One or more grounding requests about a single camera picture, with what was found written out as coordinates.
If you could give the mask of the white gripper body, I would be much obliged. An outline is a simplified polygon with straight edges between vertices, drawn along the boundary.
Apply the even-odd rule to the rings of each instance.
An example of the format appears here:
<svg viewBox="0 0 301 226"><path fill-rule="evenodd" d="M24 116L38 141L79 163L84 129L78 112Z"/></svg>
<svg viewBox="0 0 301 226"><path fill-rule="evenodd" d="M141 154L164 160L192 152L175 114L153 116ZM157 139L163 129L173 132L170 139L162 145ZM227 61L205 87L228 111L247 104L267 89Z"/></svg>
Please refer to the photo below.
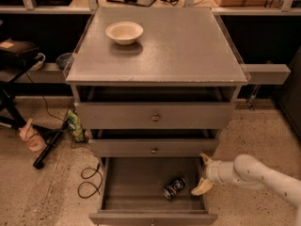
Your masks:
<svg viewBox="0 0 301 226"><path fill-rule="evenodd" d="M233 163L214 160L207 164L206 178L214 185L229 184L233 181Z"/></svg>

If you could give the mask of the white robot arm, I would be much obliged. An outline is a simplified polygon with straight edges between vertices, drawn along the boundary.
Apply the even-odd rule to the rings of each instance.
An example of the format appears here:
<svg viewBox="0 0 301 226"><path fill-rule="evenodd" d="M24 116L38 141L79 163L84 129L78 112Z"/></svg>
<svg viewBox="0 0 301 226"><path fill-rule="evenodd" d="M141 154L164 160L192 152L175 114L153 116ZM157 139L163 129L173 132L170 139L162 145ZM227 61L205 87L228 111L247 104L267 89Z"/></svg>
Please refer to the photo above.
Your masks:
<svg viewBox="0 0 301 226"><path fill-rule="evenodd" d="M191 191L194 196L205 194L213 186L225 184L249 189L266 186L296 208L293 226L301 226L300 180L265 166L249 154L239 154L232 161L212 160L205 153L201 153L200 157L204 162L204 173Z"/></svg>

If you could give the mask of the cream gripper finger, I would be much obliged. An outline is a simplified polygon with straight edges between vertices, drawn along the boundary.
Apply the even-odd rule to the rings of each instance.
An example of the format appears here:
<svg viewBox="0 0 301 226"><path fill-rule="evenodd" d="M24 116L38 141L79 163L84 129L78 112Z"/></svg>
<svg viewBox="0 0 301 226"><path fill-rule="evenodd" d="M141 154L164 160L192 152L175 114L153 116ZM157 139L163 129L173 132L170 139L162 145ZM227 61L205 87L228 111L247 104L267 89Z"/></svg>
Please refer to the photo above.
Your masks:
<svg viewBox="0 0 301 226"><path fill-rule="evenodd" d="M212 162L212 158L211 158L210 156L208 156L206 153L201 153L201 154L200 154L200 157L202 158L203 163L204 163L205 165L208 165L209 163Z"/></svg>
<svg viewBox="0 0 301 226"><path fill-rule="evenodd" d="M214 184L210 180L201 177L198 182L198 185L191 191L191 193L194 196L200 196L208 192L213 187L213 185Z"/></svg>

